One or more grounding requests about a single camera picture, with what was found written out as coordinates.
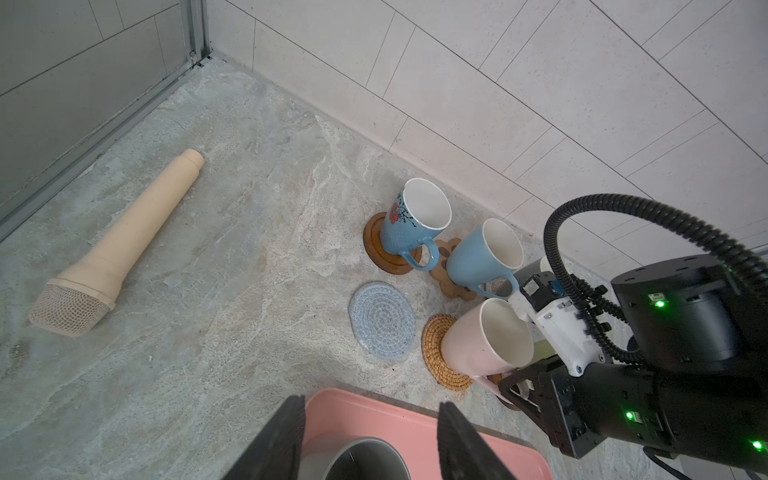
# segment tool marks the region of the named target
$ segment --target mug rim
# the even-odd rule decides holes
[[[406,200],[406,187],[408,187],[408,184],[410,184],[414,180],[425,181],[426,183],[432,185],[435,189],[437,189],[438,192],[440,192],[443,200],[445,200],[445,204],[448,205],[448,221],[445,222],[445,225],[443,225],[442,227],[430,227],[429,225],[424,224],[421,220],[419,220],[415,216],[413,217],[413,220],[416,220],[419,223],[419,225],[430,230],[444,230],[446,227],[448,227],[448,225],[451,224],[451,220],[453,220],[453,209],[451,208],[451,202],[448,201],[448,197],[445,195],[445,192],[442,191],[442,188],[435,185],[434,182],[431,182],[430,180],[427,180],[426,178],[421,178],[421,177],[411,178],[406,182],[405,185],[402,186],[402,202],[406,205],[406,208],[408,209],[408,211],[411,212],[411,214],[413,214],[413,210],[411,210],[411,207],[408,206],[408,201]]]
[[[491,247],[488,245],[488,241],[485,239],[485,225],[486,225],[488,222],[490,222],[490,221],[499,222],[499,223],[501,223],[502,225],[504,225],[505,227],[507,227],[507,228],[509,229],[509,231],[512,233],[512,236],[515,238],[515,240],[517,240],[517,241],[518,241],[517,245],[520,247],[520,252],[522,253],[522,252],[523,252],[523,243],[520,241],[520,237],[518,237],[518,235],[515,233],[515,231],[512,229],[512,227],[510,227],[509,225],[507,225],[507,223],[506,223],[506,222],[504,222],[503,220],[499,220],[498,218],[489,218],[489,219],[487,219],[485,222],[483,222],[483,223],[482,223],[482,228],[480,229],[480,231],[482,232],[482,241],[483,241],[483,243],[485,244],[485,249],[486,249],[486,250],[488,250],[488,252],[490,252],[491,256],[492,256],[492,257],[493,257],[493,258],[494,258],[494,259],[495,259],[497,262],[499,262],[501,265],[504,265],[504,266],[506,266],[506,267],[507,267],[507,268],[509,268],[510,270],[517,270],[518,268],[520,268],[521,266],[523,266],[523,261],[525,261],[525,255],[524,255],[524,254],[522,254],[522,255],[521,255],[521,258],[520,258],[520,263],[519,263],[517,266],[513,266],[513,265],[507,265],[506,263],[504,263],[504,262],[502,262],[501,260],[499,260],[499,259],[498,259],[498,257],[496,256],[496,254],[495,254],[495,253],[493,253],[493,250],[491,250]]]
[[[515,318],[516,318],[516,319],[520,320],[520,321],[521,321],[521,322],[523,322],[523,323],[525,322],[523,319],[521,319],[521,318],[518,316],[518,314],[517,314],[517,313],[515,313],[515,309],[513,309],[513,308],[512,308],[512,305],[510,305],[508,301],[506,301],[506,300],[503,300],[503,299],[500,299],[500,298],[489,298],[489,299],[487,299],[486,301],[484,301],[483,303],[481,303],[481,304],[480,304],[480,312],[478,313],[478,321],[480,322],[480,333],[482,333],[482,338],[483,338],[483,340],[485,340],[485,343],[488,345],[488,349],[491,351],[491,353],[493,353],[493,355],[494,355],[494,356],[495,356],[497,359],[501,360],[501,361],[502,361],[502,362],[503,362],[505,365],[508,365],[508,366],[512,366],[513,368],[522,368],[521,366],[515,366],[515,365],[512,365],[512,364],[511,364],[510,362],[508,362],[508,361],[507,361],[507,360],[506,360],[504,357],[502,357],[501,355],[499,355],[499,354],[496,352],[496,350],[493,348],[493,345],[491,345],[491,342],[490,342],[490,341],[488,341],[488,337],[485,335],[485,329],[484,329],[484,328],[483,328],[483,326],[482,326],[482,311],[483,311],[483,310],[485,310],[485,306],[486,306],[488,303],[490,303],[491,301],[496,301],[496,302],[502,302],[502,303],[504,303],[506,306],[508,306],[508,307],[509,307],[509,309],[512,311],[512,313],[515,315]],[[533,345],[535,344],[535,342],[534,342],[534,340],[533,340],[533,335],[531,334],[531,330],[530,330],[530,329],[526,328],[526,329],[525,329],[525,331],[528,333],[528,337],[527,337],[527,338],[530,338],[530,339],[531,339],[531,345],[532,345],[532,347],[531,347],[531,357],[533,358],[533,355],[534,355],[534,348],[535,348],[535,347],[533,346]]]

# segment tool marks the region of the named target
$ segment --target metal frame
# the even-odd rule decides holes
[[[191,46],[190,58],[176,71],[152,87],[108,122],[101,125],[72,149],[59,157],[47,170],[25,186],[29,194],[19,194],[0,207],[0,241],[16,230],[35,211],[95,162],[118,138],[122,137],[186,80],[192,67],[209,53],[205,0],[179,0],[181,24]]]

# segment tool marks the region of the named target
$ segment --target gray countertop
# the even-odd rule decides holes
[[[69,339],[29,324],[48,278],[83,254],[185,148],[200,177],[124,282],[117,307]],[[427,273],[393,276],[362,246],[413,167],[214,59],[0,243],[0,477],[219,478],[291,394],[336,386],[420,411],[453,401],[537,449],[555,478],[666,478],[636,445],[564,457],[479,386],[450,392],[419,335],[448,300]],[[490,214],[445,189],[464,237]],[[526,257],[542,255],[518,231]],[[578,265],[574,270],[603,282]],[[398,362],[367,356],[347,305],[371,280],[408,297],[417,334]],[[626,329],[618,327],[619,342]]]

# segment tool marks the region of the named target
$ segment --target pink mug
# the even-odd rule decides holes
[[[510,403],[488,375],[522,368],[533,360],[528,325],[504,300],[490,298],[462,315],[442,339],[445,364],[469,376],[489,392]]]

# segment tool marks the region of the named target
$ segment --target beige microphone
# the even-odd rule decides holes
[[[90,252],[38,296],[29,321],[66,336],[80,336],[109,310],[123,280],[200,174],[205,160],[187,149],[165,167]]]

